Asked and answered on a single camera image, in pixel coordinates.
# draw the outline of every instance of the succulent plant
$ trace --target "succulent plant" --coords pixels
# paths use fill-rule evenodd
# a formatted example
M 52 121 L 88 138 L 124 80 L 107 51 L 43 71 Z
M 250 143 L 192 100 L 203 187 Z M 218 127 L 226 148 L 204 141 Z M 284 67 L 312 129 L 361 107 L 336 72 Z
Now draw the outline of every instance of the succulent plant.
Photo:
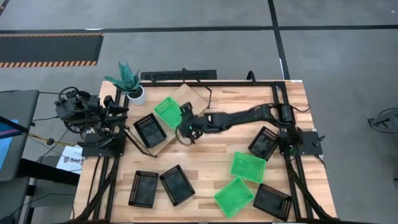
M 116 86 L 116 88 L 119 88 L 120 90 L 124 91 L 126 95 L 128 95 L 129 93 L 135 93 L 139 88 L 139 78 L 138 78 L 139 71 L 134 75 L 131 71 L 128 62 L 126 62 L 125 66 L 123 66 L 119 62 L 119 72 L 122 80 L 117 80 L 110 76 L 105 76 L 104 78 L 107 81 L 113 83 L 113 85 Z

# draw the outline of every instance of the potted plant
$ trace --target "potted plant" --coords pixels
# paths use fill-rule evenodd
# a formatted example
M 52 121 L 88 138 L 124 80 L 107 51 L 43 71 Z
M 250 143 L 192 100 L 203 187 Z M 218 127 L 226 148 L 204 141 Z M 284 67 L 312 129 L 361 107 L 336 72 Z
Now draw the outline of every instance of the potted plant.
M 139 84 L 139 78 L 137 72 L 133 75 L 130 66 L 126 63 L 125 66 L 120 64 L 119 62 L 119 72 L 122 80 L 117 80 L 109 76 L 105 76 L 104 78 L 113 83 L 116 88 L 122 90 L 124 94 L 129 98 L 129 101 L 134 105 L 142 105 L 147 101 L 147 95 L 145 94 L 145 90 Z

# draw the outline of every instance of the yellow and black hazard tape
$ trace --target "yellow and black hazard tape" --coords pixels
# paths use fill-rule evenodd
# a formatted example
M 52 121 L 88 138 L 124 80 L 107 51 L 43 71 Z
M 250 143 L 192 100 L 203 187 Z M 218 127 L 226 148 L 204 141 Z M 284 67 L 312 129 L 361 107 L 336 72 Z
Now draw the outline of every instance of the yellow and black hazard tape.
M 71 37 L 71 36 L 104 36 L 103 33 L 84 34 L 0 34 L 0 37 Z
M 97 61 L 74 62 L 0 62 L 0 68 L 38 68 L 38 67 L 71 67 L 94 66 Z

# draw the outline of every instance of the paper sheet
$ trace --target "paper sheet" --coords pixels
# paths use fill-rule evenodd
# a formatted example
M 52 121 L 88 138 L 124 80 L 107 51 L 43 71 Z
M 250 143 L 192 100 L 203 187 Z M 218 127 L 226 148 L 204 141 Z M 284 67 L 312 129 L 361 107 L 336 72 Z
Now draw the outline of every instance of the paper sheet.
M 80 174 L 83 167 L 82 150 L 80 146 L 65 146 L 62 152 L 63 156 L 58 161 L 57 168 Z

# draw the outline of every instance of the white pot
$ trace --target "white pot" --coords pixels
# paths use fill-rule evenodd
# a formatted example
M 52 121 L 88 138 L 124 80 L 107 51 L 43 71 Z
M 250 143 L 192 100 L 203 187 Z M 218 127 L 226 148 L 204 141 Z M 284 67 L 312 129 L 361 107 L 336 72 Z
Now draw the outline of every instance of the white pot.
M 131 102 L 134 105 L 143 105 L 147 101 L 147 94 L 145 92 L 145 89 L 142 86 L 139 86 L 142 88 L 142 94 L 138 98 L 131 98 L 129 95 L 127 97 L 129 98 L 129 102 Z

